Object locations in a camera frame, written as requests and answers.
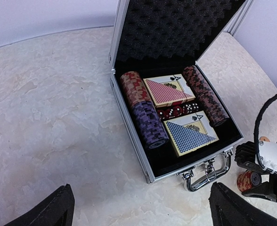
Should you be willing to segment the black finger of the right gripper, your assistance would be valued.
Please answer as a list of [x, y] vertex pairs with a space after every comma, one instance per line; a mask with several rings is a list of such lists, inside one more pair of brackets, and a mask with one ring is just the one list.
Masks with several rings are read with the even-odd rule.
[[277, 180], [264, 182], [256, 187], [242, 192], [242, 195], [250, 198], [261, 198], [264, 200], [277, 201]]

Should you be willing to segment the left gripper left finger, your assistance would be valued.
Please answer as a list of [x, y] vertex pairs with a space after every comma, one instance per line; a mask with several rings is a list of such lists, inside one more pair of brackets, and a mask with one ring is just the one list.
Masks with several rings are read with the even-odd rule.
[[8, 226], [71, 226], [75, 199], [69, 184], [60, 186], [27, 213]]

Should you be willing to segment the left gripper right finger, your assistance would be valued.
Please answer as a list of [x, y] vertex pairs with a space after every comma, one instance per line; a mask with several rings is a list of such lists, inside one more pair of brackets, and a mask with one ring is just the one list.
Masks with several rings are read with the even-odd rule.
[[252, 206], [223, 183], [213, 183], [209, 203], [214, 226], [277, 226], [277, 218]]

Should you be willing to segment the red playing card deck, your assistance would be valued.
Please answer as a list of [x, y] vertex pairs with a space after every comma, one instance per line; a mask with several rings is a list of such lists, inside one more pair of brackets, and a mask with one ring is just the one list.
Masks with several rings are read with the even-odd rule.
[[181, 74], [144, 78], [143, 82], [156, 108], [179, 105], [195, 99]]

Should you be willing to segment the aluminium poker case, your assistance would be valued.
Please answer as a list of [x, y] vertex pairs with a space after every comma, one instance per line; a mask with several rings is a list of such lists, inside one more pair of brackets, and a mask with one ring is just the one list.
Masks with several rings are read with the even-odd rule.
[[224, 176], [243, 134], [197, 65], [242, 0], [121, 0], [111, 84], [148, 183], [194, 192]]

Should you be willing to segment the blue playing card deck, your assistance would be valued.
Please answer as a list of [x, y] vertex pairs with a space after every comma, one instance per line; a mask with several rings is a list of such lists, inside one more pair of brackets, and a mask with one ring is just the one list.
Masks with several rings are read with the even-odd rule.
[[204, 111], [163, 122], [178, 157], [219, 141]]

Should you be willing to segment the red poker chip stack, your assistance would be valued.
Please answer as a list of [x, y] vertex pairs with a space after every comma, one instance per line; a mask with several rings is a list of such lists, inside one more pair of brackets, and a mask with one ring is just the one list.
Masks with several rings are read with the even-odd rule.
[[261, 174], [258, 172], [254, 172], [251, 170], [247, 170], [246, 172], [240, 174], [237, 177], [237, 187], [240, 192], [245, 192], [250, 190], [262, 183]]

